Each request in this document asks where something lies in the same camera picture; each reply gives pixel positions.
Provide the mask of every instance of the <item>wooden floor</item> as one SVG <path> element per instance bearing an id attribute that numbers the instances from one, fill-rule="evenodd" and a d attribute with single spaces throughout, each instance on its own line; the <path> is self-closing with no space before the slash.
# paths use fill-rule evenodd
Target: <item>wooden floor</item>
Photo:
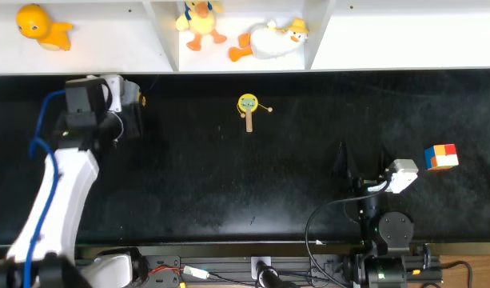
<path id="1" fill-rule="evenodd" d="M 441 256 L 442 264 L 455 261 L 466 261 L 472 267 L 472 286 L 477 288 L 490 288 L 490 255 L 481 256 Z M 468 288 L 468 270 L 463 265 L 444 270 L 444 283 L 441 288 Z M 422 285 L 409 285 L 408 288 L 420 288 Z"/>

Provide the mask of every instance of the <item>cube's red square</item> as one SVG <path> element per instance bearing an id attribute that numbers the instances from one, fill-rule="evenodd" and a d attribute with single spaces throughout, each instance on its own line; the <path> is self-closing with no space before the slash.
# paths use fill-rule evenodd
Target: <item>cube's red square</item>
<path id="1" fill-rule="evenodd" d="M 454 144 L 445 145 L 445 154 L 446 155 L 456 154 L 456 147 L 454 146 Z"/>

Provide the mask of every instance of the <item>wooden handle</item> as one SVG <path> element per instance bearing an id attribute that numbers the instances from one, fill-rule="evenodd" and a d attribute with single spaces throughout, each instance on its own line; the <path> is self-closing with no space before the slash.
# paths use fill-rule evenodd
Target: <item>wooden handle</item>
<path id="1" fill-rule="evenodd" d="M 246 132 L 252 132 L 253 131 L 253 126 L 252 126 L 252 111 L 250 109 L 247 109 L 245 112 L 246 116 Z"/>

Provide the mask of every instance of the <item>orange beak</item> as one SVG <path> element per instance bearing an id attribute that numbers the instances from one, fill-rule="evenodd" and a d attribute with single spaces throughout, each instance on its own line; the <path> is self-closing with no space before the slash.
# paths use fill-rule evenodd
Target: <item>orange beak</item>
<path id="1" fill-rule="evenodd" d="M 200 2 L 195 6 L 195 12 L 198 16 L 206 18 L 209 15 L 209 7 L 206 2 Z"/>

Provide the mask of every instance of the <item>white plush duck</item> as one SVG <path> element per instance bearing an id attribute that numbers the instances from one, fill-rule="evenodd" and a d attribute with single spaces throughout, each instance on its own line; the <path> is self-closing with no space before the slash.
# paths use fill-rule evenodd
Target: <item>white plush duck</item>
<path id="1" fill-rule="evenodd" d="M 232 47 L 229 57 L 237 62 L 241 57 L 254 55 L 259 59 L 271 59 L 284 56 L 301 47 L 309 31 L 305 21 L 296 18 L 286 29 L 278 29 L 274 20 L 267 25 L 254 26 L 250 33 L 239 36 L 239 49 Z"/>

